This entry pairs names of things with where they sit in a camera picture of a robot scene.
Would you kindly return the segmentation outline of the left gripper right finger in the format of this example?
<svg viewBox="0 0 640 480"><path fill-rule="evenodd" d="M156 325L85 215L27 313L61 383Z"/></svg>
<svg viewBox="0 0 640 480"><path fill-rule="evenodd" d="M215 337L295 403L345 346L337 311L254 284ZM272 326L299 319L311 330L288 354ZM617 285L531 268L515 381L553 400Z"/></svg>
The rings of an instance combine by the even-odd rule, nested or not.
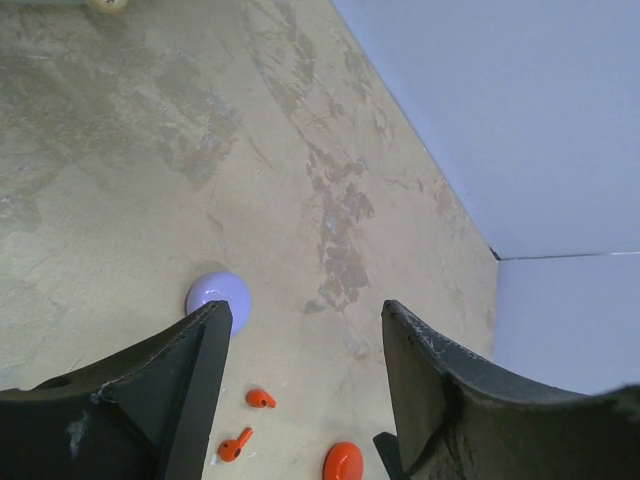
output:
<svg viewBox="0 0 640 480"><path fill-rule="evenodd" d="M562 390L499 367L396 300L381 318L404 479L638 478L638 386Z"/></svg>

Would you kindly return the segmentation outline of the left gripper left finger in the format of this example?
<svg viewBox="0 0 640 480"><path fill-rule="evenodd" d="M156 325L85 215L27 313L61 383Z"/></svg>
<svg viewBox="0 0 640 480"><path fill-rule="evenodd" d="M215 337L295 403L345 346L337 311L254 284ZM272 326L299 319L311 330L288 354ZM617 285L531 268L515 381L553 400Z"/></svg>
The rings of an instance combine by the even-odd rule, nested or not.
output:
<svg viewBox="0 0 640 480"><path fill-rule="evenodd" d="M4 479L199 479L232 327L224 301L31 390L1 393Z"/></svg>

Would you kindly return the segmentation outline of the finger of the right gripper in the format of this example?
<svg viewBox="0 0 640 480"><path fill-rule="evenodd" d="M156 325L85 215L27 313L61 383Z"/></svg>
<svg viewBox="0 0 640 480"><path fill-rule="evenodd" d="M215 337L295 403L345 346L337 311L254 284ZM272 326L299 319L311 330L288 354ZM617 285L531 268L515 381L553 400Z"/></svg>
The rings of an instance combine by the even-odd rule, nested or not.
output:
<svg viewBox="0 0 640 480"><path fill-rule="evenodd" d="M398 439L389 432L381 432L373 437L374 446L380 456L390 480L403 480Z"/></svg>

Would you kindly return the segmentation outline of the orange earbud charging case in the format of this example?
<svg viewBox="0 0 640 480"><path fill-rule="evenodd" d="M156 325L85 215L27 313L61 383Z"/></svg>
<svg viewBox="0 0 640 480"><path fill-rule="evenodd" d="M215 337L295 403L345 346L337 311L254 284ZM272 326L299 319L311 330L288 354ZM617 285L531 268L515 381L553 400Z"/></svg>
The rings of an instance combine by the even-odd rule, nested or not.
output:
<svg viewBox="0 0 640 480"><path fill-rule="evenodd" d="M329 449L323 464L323 480L362 480L363 475L364 458L357 445L338 442Z"/></svg>

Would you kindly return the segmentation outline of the purple earbud charging case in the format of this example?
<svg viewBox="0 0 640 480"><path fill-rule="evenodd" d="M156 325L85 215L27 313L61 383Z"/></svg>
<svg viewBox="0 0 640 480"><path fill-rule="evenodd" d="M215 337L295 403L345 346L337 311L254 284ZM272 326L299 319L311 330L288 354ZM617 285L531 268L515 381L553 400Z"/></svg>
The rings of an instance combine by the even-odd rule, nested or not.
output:
<svg viewBox="0 0 640 480"><path fill-rule="evenodd" d="M246 282L230 271L210 272L199 277L190 287L185 311L189 315L210 301L226 301L232 315L231 336L247 325L251 310L251 293Z"/></svg>

